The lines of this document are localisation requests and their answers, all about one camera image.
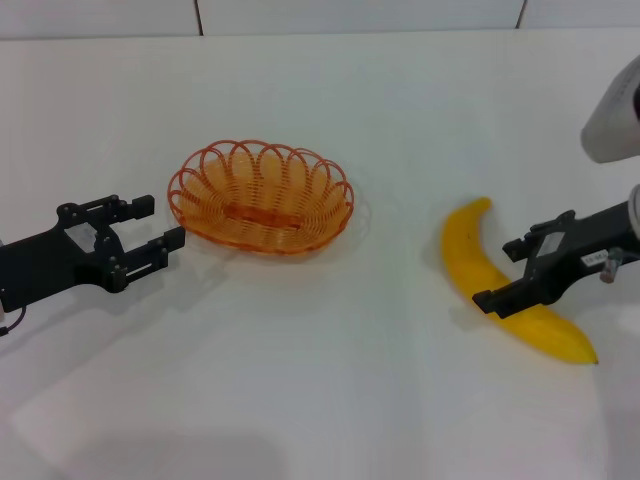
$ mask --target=banana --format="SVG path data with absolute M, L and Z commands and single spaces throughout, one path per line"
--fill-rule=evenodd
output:
M 457 289 L 471 303 L 473 294 L 496 290 L 510 283 L 482 249 L 480 220 L 489 208 L 491 200 L 483 197 L 454 211 L 447 218 L 442 233 L 441 252 L 446 269 Z M 547 307 L 537 305 L 506 319 L 495 313 L 488 317 L 523 342 L 559 360 L 598 363 L 586 335 Z

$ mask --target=wicker basket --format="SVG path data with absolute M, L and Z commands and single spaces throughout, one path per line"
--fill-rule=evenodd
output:
M 168 199 L 190 232 L 277 255 L 325 247 L 354 209 L 353 188 L 334 162 L 258 140 L 221 140 L 198 150 L 171 178 Z

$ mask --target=white table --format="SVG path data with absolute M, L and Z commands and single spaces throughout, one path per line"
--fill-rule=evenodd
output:
M 117 296 L 39 302 L 0 340 L 2 476 L 30 479 L 636 478 L 638 266 L 556 306 L 594 367 L 544 357 L 451 290 L 438 228 L 489 195 L 485 245 L 623 201 L 640 162 L 599 166 L 579 130 L 640 30 L 0 44 L 0 238 L 55 207 L 153 194 L 223 138 L 311 148 L 357 187 L 308 262 L 207 249 Z

